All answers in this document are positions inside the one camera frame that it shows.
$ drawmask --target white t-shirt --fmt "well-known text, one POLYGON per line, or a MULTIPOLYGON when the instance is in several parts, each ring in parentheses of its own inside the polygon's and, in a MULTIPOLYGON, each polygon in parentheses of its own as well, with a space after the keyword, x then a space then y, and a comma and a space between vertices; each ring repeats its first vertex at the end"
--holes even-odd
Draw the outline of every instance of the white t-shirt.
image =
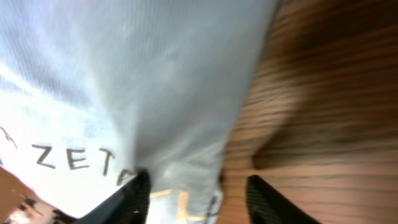
POLYGON ((149 171, 148 223, 204 223, 276 0, 0 1, 0 158, 80 218, 149 171))

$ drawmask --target wooden surface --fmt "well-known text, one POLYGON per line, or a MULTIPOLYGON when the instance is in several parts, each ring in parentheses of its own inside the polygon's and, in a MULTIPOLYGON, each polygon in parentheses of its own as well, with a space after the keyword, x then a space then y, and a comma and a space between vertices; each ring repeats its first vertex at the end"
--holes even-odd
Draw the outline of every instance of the wooden surface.
POLYGON ((227 145, 218 223, 258 174, 322 223, 398 223, 398 1, 280 9, 227 145))

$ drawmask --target wooden floor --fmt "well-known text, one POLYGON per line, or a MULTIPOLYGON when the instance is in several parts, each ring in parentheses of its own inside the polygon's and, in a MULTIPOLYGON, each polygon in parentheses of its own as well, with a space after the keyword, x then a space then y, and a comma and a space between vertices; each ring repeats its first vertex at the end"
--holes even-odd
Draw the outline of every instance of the wooden floor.
POLYGON ((252 174, 322 223, 398 223, 398 1, 286 1, 265 52, 218 223, 249 223, 252 174))

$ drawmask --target black object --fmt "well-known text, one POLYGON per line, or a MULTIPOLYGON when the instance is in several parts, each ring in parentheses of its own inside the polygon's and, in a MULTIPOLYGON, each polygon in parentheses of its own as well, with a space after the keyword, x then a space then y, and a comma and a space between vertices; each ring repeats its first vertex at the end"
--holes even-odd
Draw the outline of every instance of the black object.
POLYGON ((252 224, 319 224, 257 175, 248 177, 246 205, 252 224))
POLYGON ((139 171, 137 177, 73 224, 145 224, 149 194, 149 174, 139 171))

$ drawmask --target brown wooden panel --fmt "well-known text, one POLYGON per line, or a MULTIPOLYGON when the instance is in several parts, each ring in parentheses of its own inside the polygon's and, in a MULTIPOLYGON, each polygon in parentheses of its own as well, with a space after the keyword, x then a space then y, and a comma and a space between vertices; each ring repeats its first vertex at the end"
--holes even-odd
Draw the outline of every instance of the brown wooden panel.
POLYGON ((290 0, 226 147, 218 223, 258 174, 322 223, 398 223, 398 1, 290 0))

